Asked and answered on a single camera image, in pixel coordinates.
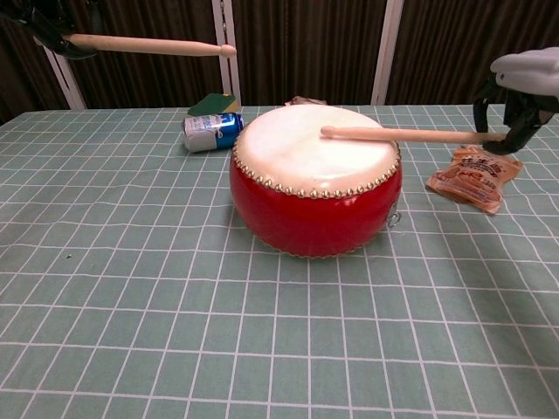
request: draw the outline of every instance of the drumhead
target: drumhead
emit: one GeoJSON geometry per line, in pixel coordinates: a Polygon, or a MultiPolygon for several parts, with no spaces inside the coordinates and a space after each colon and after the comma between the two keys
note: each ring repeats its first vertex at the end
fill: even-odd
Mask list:
{"type": "Polygon", "coordinates": [[[327,138],[321,135],[323,126],[380,127],[366,115],[337,106],[283,106],[243,129],[234,160],[256,182],[301,197],[362,193],[396,172],[396,143],[327,138]]]}

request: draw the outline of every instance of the soda can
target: soda can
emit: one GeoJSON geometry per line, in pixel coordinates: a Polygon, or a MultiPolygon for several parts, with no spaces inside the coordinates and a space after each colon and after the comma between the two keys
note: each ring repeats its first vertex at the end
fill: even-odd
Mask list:
{"type": "Polygon", "coordinates": [[[243,117],[238,113],[217,113],[185,118],[184,146],[191,153],[232,148],[243,126],[243,117]]]}

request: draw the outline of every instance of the table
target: table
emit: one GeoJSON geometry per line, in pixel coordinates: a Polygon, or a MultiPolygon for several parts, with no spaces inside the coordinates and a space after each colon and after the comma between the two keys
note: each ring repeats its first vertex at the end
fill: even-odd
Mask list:
{"type": "MultiPolygon", "coordinates": [[[[473,129],[469,106],[345,107],[473,129]]],[[[400,223],[306,260],[245,228],[230,150],[186,153],[185,114],[0,127],[0,417],[559,417],[558,119],[498,215],[425,190],[454,148],[404,144],[400,223]]]]}

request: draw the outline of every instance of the brown curtain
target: brown curtain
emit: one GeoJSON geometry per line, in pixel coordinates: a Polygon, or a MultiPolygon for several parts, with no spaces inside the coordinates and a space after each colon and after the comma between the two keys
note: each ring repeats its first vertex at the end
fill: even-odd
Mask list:
{"type": "Polygon", "coordinates": [[[386,0],[232,0],[244,105],[369,104],[386,0]]]}
{"type": "Polygon", "coordinates": [[[470,104],[496,58],[558,45],[557,0],[406,1],[386,103],[470,104]]]}
{"type": "MultiPolygon", "coordinates": [[[[103,35],[216,43],[211,1],[105,0],[103,35]]],[[[68,2],[77,32],[91,33],[85,0],[68,2]]],[[[223,91],[217,57],[99,52],[70,63],[89,108],[192,106],[223,91]]]]}
{"type": "Polygon", "coordinates": [[[0,17],[0,124],[24,112],[67,108],[43,48],[24,28],[0,17]]]}

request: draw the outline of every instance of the white pole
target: white pole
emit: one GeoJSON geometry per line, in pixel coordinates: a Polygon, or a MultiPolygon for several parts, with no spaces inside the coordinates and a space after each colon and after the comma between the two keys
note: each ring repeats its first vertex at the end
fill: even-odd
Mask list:
{"type": "MultiPolygon", "coordinates": [[[[219,45],[225,44],[225,20],[221,0],[211,0],[213,9],[213,22],[216,30],[216,41],[219,45]]],[[[219,70],[221,72],[221,84],[225,94],[231,94],[231,75],[227,57],[219,57],[219,70]]]]}
{"type": "MultiPolygon", "coordinates": [[[[237,48],[235,43],[235,24],[233,23],[233,5],[231,0],[223,0],[224,3],[224,15],[225,15],[225,35],[227,37],[227,44],[232,45],[237,48]]],[[[241,106],[241,87],[238,80],[238,64],[237,64],[237,54],[229,58],[229,67],[231,72],[231,84],[233,88],[233,94],[241,106]]]]}
{"type": "Polygon", "coordinates": [[[86,102],[81,95],[78,83],[76,83],[76,79],[73,77],[72,69],[68,65],[66,57],[55,54],[45,46],[43,48],[70,109],[78,111],[87,109],[86,102]]]}
{"type": "Polygon", "coordinates": [[[390,71],[392,69],[392,59],[396,49],[398,29],[400,27],[400,17],[404,0],[388,0],[384,11],[383,35],[376,61],[375,82],[373,93],[371,94],[371,105],[384,105],[388,84],[390,82],[390,71]]]}

